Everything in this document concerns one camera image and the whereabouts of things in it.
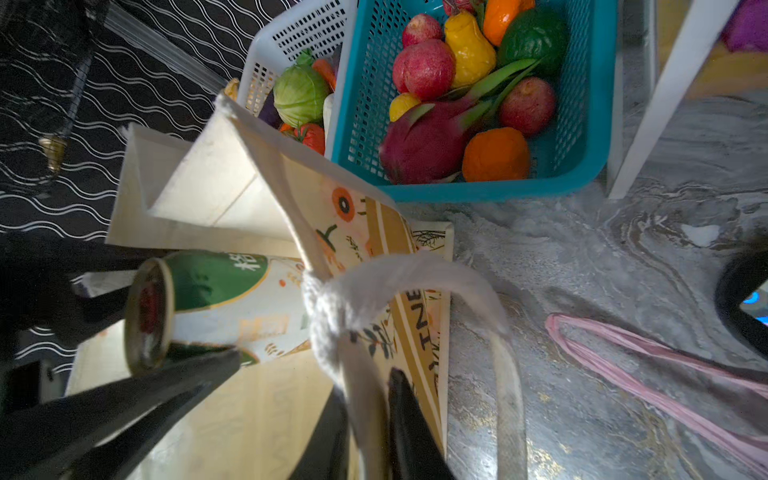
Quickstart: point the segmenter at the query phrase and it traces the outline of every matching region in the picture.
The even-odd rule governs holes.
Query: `carrot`
[[[325,58],[318,58],[312,64],[312,69],[323,76],[323,79],[336,91],[336,75],[333,73],[333,67]]]

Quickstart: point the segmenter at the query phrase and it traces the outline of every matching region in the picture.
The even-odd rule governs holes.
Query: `white plastic basket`
[[[303,49],[311,48],[315,58],[321,58],[343,45],[330,125],[325,126],[325,156],[331,158],[356,13],[356,0],[303,0],[278,15],[250,43],[237,103],[258,116],[275,80]]]

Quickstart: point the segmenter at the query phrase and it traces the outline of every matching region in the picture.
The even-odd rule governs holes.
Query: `yellow lemon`
[[[402,114],[420,103],[422,103],[422,101],[414,94],[407,93],[398,95],[395,97],[395,100],[392,100],[392,103],[389,104],[389,121],[397,121],[398,118],[402,117]]]

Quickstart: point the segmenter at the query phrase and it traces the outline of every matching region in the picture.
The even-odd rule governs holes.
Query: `bag handle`
[[[565,338],[560,331],[562,324],[589,330],[611,343],[635,352],[680,363],[712,377],[736,383],[739,386],[756,392],[765,399],[768,399],[768,385],[736,376],[733,373],[675,352],[667,346],[620,329],[617,326],[568,316],[563,313],[553,313],[547,318],[546,326],[549,336],[552,337],[560,348],[568,353],[568,355],[574,357],[581,365],[600,374],[616,386],[620,386],[629,393],[633,393],[651,405],[665,411],[678,422],[682,422],[691,430],[741,460],[744,465],[751,468],[759,477],[768,478],[768,437],[741,435],[723,429],[688,407],[672,400],[670,397],[656,390],[649,389],[633,376],[618,368],[615,364],[603,359],[584,344]]]
[[[393,296],[422,288],[457,293],[491,332],[497,391],[498,478],[524,480],[528,474],[525,414],[504,307],[479,273],[425,251],[382,255],[325,282],[312,271],[304,271],[302,289],[306,311],[312,319],[312,350],[320,368],[345,393],[366,480],[383,480],[388,475],[383,471],[388,462],[380,458],[386,452],[386,430],[381,432],[382,420],[376,418],[377,414],[386,414],[386,407],[380,407],[383,392],[371,391],[381,387],[361,378],[361,372],[372,371],[365,367],[372,360],[362,349],[349,348],[349,335],[345,334],[367,327]],[[378,374],[374,374],[374,383],[380,385]]]

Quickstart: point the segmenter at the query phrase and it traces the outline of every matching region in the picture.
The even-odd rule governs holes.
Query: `cylindrical can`
[[[186,250],[139,268],[125,310],[133,374],[236,346],[243,363],[309,348],[301,260]]]

